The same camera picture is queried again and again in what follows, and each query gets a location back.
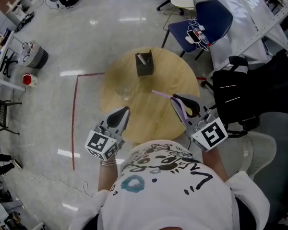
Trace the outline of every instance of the purple object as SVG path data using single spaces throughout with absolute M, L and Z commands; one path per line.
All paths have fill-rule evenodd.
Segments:
M 173 96 L 171 96 L 171 95 L 164 94 L 164 93 L 161 93 L 161 92 L 158 92 L 158 91 L 155 91 L 155 90 L 152 90 L 152 93 L 161 95 L 161 96 L 166 97 L 166 98 L 169 98 L 169 99 L 173 98 L 173 99 L 175 99 L 176 101 L 178 101 L 179 104 L 180 104 L 180 107 L 181 107 L 181 109 L 182 109 L 182 113 L 183 113 L 184 119 L 185 119 L 185 120 L 188 119 L 186 109 L 184 108 L 184 104 L 183 104 L 183 102 L 182 102 L 181 99 L 175 98 L 175 97 L 173 97 Z

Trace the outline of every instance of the wooden tabletop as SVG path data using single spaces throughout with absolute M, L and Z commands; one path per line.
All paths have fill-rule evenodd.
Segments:
M 154 73 L 138 77 L 135 64 L 136 53 L 152 50 Z M 130 92 L 128 100 L 117 94 L 118 87 Z M 130 107 L 131 115 L 123 136 L 135 143 L 156 139 L 172 140 L 182 134 L 184 125 L 179 121 L 165 94 L 188 93 L 199 96 L 199 86 L 189 65 L 178 55 L 166 49 L 142 47 L 129 51 L 117 59 L 106 71 L 101 92 L 103 113 L 116 107 Z

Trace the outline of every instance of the black shoe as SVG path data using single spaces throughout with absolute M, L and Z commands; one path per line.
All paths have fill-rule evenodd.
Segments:
M 74 2 L 70 3 L 70 6 L 73 8 L 77 2 L 79 2 L 80 0 L 75 0 Z

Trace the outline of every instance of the gray polished floor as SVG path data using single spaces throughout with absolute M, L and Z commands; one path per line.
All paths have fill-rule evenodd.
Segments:
M 31 72 L 38 85 L 26 92 L 11 92 L 0 87 L 1 99 L 21 101 L 9 113 L 9 128 L 20 135 L 2 131 L 2 153 L 12 152 L 24 169 L 14 169 L 4 177 L 4 185 L 26 207 L 25 226 L 32 228 L 44 221 L 51 229 L 68 228 L 87 193 L 97 190 L 99 160 L 88 156 L 86 137 L 101 117 L 99 92 L 102 75 L 79 78 L 74 122 L 75 170 L 72 169 L 72 108 L 77 74 L 102 73 L 123 53 L 142 46 L 160 47 L 165 36 L 162 26 L 167 15 L 156 11 L 164 0 L 81 0 L 74 8 L 51 10 L 45 2 L 36 6 L 36 16 L 17 36 L 22 41 L 36 40 L 49 53 L 40 70 L 15 66 L 12 81 L 21 84 L 21 76 Z M 46 1 L 51 7 L 55 4 Z M 183 20 L 172 16 L 170 22 Z M 165 46 L 177 54 L 181 48 L 172 35 Z M 209 52 L 194 61 L 197 52 L 184 55 L 198 77 L 212 70 Z M 201 89 L 208 102 L 212 94 Z M 177 139 L 188 146 L 184 135 Z M 237 171 L 243 157 L 241 140 L 227 140 L 221 146 L 229 173 Z M 124 159 L 132 144 L 126 142 L 118 158 Z M 191 145 L 191 151 L 200 151 Z

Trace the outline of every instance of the shoe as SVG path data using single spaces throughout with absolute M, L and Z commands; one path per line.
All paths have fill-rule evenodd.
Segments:
M 15 156 L 14 156 L 12 153 L 10 153 L 9 155 L 10 155 L 10 157 L 12 158 L 12 163 L 13 163 L 13 165 L 14 165 L 16 168 L 22 169 L 23 167 L 22 167 L 22 166 L 20 165 L 20 163 L 16 160 Z
M 77 2 L 79 2 L 80 0 L 75 0 L 74 2 L 73 2 L 73 4 L 71 4 L 71 7 L 73 8 L 75 5 L 76 5 L 76 3 Z

